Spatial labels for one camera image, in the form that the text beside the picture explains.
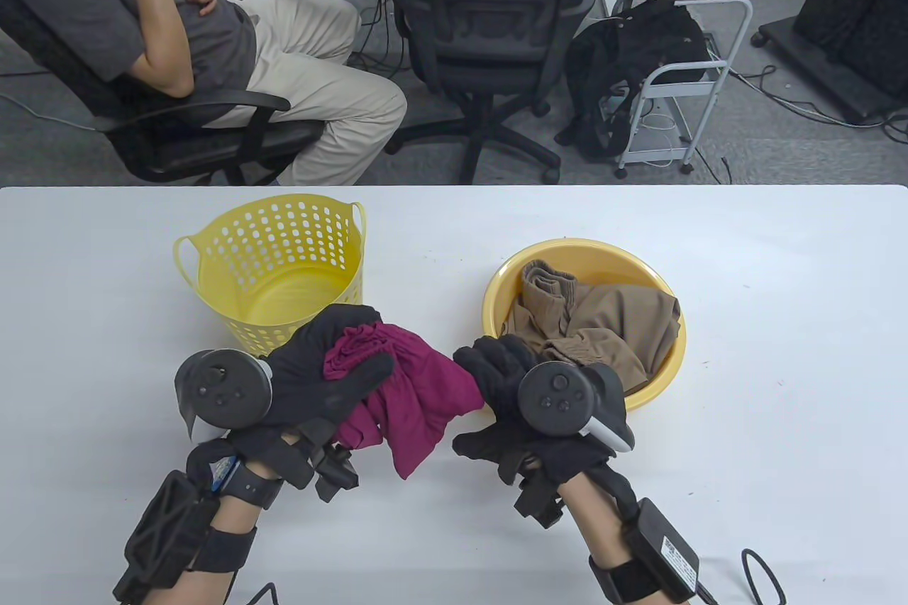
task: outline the white metal cart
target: white metal cart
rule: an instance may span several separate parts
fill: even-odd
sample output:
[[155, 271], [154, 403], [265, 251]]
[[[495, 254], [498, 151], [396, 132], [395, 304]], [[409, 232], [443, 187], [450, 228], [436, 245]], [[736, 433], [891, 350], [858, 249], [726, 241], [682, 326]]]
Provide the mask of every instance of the white metal cart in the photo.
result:
[[[627, 177], [625, 165], [628, 163], [661, 162], [670, 165], [672, 162], [680, 160], [682, 162], [681, 172], [689, 174], [694, 169], [690, 163], [691, 157], [693, 157], [695, 150], [697, 150], [697, 145], [700, 143], [701, 137], [703, 137], [709, 117], [716, 106], [716, 100], [722, 91], [724, 83], [726, 83], [727, 77], [729, 77], [732, 63], [735, 61], [735, 56], [740, 50], [753, 18], [753, 5], [749, 0], [684, 0], [675, 1], [675, 5], [739, 5], [743, 8], [743, 18], [737, 29], [729, 56], [720, 58], [716, 54], [714, 55], [716, 58], [710, 61], [666, 64], [649, 74], [649, 77], [646, 77], [635, 106], [633, 106], [630, 138], [627, 142], [627, 147], [624, 153], [617, 158], [615, 177], [619, 179]], [[697, 82], [669, 83], [665, 85], [655, 83], [659, 76], [664, 73], [683, 70], [704, 70], [706, 73]], [[709, 97], [703, 115], [700, 116], [700, 122], [697, 124], [697, 131], [693, 134], [691, 134], [690, 125], [687, 124], [684, 113], [681, 112], [681, 108], [678, 106], [677, 98], [681, 96]], [[672, 122], [674, 122], [674, 125], [670, 128], [656, 128], [656, 131], [661, 133], [662, 137], [668, 141], [668, 145], [664, 148], [650, 147], [652, 135], [641, 137], [638, 134], [641, 131], [641, 126], [644, 125], [645, 116], [652, 115], [654, 112], [664, 116], [664, 118], [671, 118]]]

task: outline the white table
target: white table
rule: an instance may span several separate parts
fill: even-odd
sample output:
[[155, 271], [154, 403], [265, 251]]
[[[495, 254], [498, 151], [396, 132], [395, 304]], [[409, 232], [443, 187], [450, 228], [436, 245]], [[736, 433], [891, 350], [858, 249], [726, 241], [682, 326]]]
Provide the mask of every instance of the white table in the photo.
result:
[[[4, 602], [113, 601], [124, 541], [189, 449], [175, 369], [230, 342], [171, 244], [279, 191], [0, 190]], [[690, 343], [631, 415], [638, 448], [617, 468], [700, 552], [707, 588], [750, 602], [747, 546], [792, 605], [905, 602], [904, 188], [323, 192], [370, 211], [367, 302], [446, 353], [479, 335], [487, 280], [526, 245], [586, 236], [641, 256]], [[604, 602], [570, 518], [547, 533], [520, 518], [494, 466], [442, 445], [402, 482], [384, 447], [353, 460], [362, 486], [331, 505], [282, 492], [231, 602], [266, 580], [283, 605]]]

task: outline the magenta cloth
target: magenta cloth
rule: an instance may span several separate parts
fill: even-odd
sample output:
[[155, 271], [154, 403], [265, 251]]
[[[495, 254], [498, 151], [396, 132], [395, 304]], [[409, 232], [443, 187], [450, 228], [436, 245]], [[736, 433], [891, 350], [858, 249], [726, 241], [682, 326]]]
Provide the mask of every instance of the magenta cloth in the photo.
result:
[[481, 409], [485, 401], [463, 368], [391, 323], [348, 328], [325, 355], [325, 379], [344, 378], [382, 352], [394, 357], [392, 377], [338, 428], [338, 442], [347, 449], [365, 449], [388, 440], [394, 468], [406, 479], [432, 453], [455, 416]]

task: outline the office chair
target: office chair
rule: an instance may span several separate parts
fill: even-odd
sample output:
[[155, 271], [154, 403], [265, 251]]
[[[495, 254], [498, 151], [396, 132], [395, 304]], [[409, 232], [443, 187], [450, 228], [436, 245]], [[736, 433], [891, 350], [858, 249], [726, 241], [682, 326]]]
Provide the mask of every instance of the office chair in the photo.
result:
[[[320, 121], [269, 123], [274, 112], [289, 110], [282, 96], [224, 89], [170, 99], [129, 77], [105, 83], [20, 0], [0, 0], [0, 29], [82, 100], [126, 169], [148, 182], [198, 176], [204, 182], [223, 170], [230, 184], [246, 184], [241, 165], [256, 161], [272, 171], [259, 181], [269, 184], [324, 131]], [[194, 128], [173, 116], [213, 105], [255, 112], [245, 128], [231, 129]]]
[[[426, 138], [467, 138], [458, 181], [473, 183], [487, 141], [516, 148], [548, 169], [557, 184], [561, 158], [504, 126], [522, 109], [544, 116], [546, 96], [561, 77], [565, 52], [596, 0], [393, 0], [413, 71], [434, 94], [444, 94], [463, 118], [402, 128], [385, 147]], [[496, 95], [512, 95], [500, 106]]]

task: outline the yellow plastic basin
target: yellow plastic basin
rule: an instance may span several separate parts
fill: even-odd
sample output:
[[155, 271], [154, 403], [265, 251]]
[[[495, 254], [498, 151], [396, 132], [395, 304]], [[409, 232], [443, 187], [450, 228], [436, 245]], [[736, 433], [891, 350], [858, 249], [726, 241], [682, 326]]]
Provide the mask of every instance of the yellow plastic basin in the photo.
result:
[[[668, 284], [649, 265], [615, 245], [586, 238], [543, 241], [512, 255], [492, 277], [482, 301], [482, 328], [486, 335], [497, 337], [502, 334], [510, 308], [520, 292], [520, 273], [533, 260], [545, 260], [551, 267], [573, 274], [584, 284], [645, 285], [674, 296]], [[677, 342], [659, 372], [651, 381], [625, 395], [627, 411], [654, 400], [675, 380], [687, 348], [687, 326], [683, 313], [678, 323], [681, 329]]]

